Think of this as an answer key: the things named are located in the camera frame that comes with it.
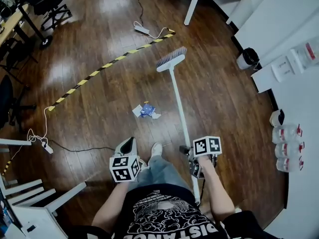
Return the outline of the small white heater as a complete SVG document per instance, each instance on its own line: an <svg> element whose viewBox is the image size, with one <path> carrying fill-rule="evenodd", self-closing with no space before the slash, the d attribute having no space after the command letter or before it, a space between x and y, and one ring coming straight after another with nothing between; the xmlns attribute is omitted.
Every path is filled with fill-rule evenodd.
<svg viewBox="0 0 319 239"><path fill-rule="evenodd" d="M273 127L282 126L285 119L285 114L282 109L272 112L269 122Z"/></svg>

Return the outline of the white bin black bag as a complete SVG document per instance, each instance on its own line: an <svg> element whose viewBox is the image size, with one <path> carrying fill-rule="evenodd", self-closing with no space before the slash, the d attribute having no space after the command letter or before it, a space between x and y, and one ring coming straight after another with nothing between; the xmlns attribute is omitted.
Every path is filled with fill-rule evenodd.
<svg viewBox="0 0 319 239"><path fill-rule="evenodd" d="M253 48L246 48L238 56L236 63L241 70L256 66L259 63L259 56Z"/></svg>

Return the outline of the white metal table frame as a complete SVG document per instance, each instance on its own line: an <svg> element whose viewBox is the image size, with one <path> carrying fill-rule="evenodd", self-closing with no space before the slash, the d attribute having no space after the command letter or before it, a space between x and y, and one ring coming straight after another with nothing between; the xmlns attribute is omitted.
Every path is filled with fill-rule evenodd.
<svg viewBox="0 0 319 239"><path fill-rule="evenodd" d="M0 175L0 192L21 225L27 239L68 239L67 234L56 220L56 210L87 187L82 182L48 203L44 207L34 204L52 196L55 189L45 191L38 179L18 185L17 181L7 182Z"/></svg>

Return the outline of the person's right white shoe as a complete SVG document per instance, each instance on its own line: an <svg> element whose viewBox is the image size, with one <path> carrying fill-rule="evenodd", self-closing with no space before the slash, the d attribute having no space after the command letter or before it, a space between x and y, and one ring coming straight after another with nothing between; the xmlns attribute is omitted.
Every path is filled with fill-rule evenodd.
<svg viewBox="0 0 319 239"><path fill-rule="evenodd" d="M163 151L163 146L161 143L156 142L151 148L151 158L149 162L154 161L158 158L161 158Z"/></svg>

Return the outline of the person's black printed shirt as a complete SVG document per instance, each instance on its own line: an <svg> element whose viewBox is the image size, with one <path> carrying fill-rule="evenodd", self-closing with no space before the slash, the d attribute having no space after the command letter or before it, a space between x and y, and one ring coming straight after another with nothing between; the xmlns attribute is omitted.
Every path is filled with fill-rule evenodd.
<svg viewBox="0 0 319 239"><path fill-rule="evenodd" d="M278 239L259 226L251 211L227 217L217 227L195 204L193 194L172 184L155 184L126 194L112 234L94 226L74 226L69 239Z"/></svg>

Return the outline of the white table foot bar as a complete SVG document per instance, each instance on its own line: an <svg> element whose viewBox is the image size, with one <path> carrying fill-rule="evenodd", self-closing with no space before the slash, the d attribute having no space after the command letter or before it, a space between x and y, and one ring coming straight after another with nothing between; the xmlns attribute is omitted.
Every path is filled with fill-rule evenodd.
<svg viewBox="0 0 319 239"><path fill-rule="evenodd" d="M31 141L0 138L0 145L31 146Z"/></svg>

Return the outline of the blue wrapper litter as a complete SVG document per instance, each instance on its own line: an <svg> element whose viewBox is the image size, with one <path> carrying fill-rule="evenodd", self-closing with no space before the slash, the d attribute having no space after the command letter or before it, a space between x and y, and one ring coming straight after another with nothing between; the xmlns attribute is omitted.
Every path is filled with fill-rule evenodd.
<svg viewBox="0 0 319 239"><path fill-rule="evenodd" d="M154 113L155 110L156 110L155 107L153 107L152 105L150 105L149 103L147 103L147 104L144 104L141 113L142 113L142 114L145 114L146 116L152 117L152 113Z"/></svg>

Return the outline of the white broom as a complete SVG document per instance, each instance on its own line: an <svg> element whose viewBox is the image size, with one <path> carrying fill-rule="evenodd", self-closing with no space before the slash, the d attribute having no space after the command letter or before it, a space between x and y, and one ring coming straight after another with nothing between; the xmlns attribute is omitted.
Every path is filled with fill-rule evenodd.
<svg viewBox="0 0 319 239"><path fill-rule="evenodd" d="M186 124L185 115L183 111L183 106L182 106L179 90L177 87L177 82L174 75L175 66L185 59L186 52L187 52L187 48L184 46L172 51L171 53L167 54L166 56L162 57L160 60L156 62L156 70L157 72L169 71L170 73L172 85L173 85L173 89L175 93L175 98L176 98L176 102L178 106L179 117L180 117L182 129L183 129L185 144L186 144L186 147L191 147L187 124Z"/></svg>

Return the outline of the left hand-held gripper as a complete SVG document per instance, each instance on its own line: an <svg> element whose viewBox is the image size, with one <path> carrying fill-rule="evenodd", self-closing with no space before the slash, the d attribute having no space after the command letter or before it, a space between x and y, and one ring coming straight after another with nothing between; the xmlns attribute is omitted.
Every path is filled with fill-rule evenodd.
<svg viewBox="0 0 319 239"><path fill-rule="evenodd" d="M111 157L109 165L115 182L131 182L136 179L140 171L137 153L137 142L134 137L125 139L115 148L114 155L119 157Z"/></svg>

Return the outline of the person's left forearm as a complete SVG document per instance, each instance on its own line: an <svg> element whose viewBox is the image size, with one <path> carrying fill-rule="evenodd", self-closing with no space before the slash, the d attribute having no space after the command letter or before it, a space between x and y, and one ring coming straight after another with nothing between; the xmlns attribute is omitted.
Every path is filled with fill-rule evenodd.
<svg viewBox="0 0 319 239"><path fill-rule="evenodd" d="M109 234L113 233L117 219L122 211L129 185L130 182L122 182L115 186L106 202L93 218L92 226L99 227Z"/></svg>

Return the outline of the small white power strip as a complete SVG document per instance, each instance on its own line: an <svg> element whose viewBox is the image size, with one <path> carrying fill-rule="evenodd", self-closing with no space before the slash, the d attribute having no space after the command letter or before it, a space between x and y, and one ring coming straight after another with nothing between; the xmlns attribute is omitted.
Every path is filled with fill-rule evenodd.
<svg viewBox="0 0 319 239"><path fill-rule="evenodd" d="M43 141L41 145L49 154L53 153L53 149L48 145L47 142Z"/></svg>

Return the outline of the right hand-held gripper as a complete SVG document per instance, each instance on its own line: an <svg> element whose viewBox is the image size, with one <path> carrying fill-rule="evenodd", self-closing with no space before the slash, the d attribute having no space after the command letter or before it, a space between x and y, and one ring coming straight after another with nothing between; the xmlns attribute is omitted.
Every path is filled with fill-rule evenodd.
<svg viewBox="0 0 319 239"><path fill-rule="evenodd" d="M218 136L205 136L193 141L193 147L179 146L179 151L188 156L190 173L195 178L203 178L202 167L198 163L198 157L208 156L213 166L217 164L217 156L221 154L221 140Z"/></svg>

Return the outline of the large water dispenser bottle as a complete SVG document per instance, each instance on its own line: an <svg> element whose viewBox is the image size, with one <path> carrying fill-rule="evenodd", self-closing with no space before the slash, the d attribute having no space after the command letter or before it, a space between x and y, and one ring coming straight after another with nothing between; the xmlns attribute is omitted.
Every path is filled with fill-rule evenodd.
<svg viewBox="0 0 319 239"><path fill-rule="evenodd" d="M293 47L293 50L296 52L304 70L319 65L319 36Z"/></svg>

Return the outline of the white water dispenser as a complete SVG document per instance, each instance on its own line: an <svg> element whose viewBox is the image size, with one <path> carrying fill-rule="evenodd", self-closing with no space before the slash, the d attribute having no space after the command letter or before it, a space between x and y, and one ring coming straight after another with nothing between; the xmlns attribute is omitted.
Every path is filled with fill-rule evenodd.
<svg viewBox="0 0 319 239"><path fill-rule="evenodd" d="M294 50L280 56L273 62L254 73L251 77L258 93L265 92L280 83L300 75L303 68Z"/></svg>

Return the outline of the person's right forearm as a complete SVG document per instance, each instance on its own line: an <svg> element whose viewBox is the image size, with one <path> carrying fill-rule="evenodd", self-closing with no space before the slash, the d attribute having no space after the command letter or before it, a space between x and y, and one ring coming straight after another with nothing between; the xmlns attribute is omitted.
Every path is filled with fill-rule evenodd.
<svg viewBox="0 0 319 239"><path fill-rule="evenodd" d="M202 167L205 185L209 192L210 208L216 222L224 221L235 213L235 206L223 187L212 161L208 155L198 157L198 163Z"/></svg>

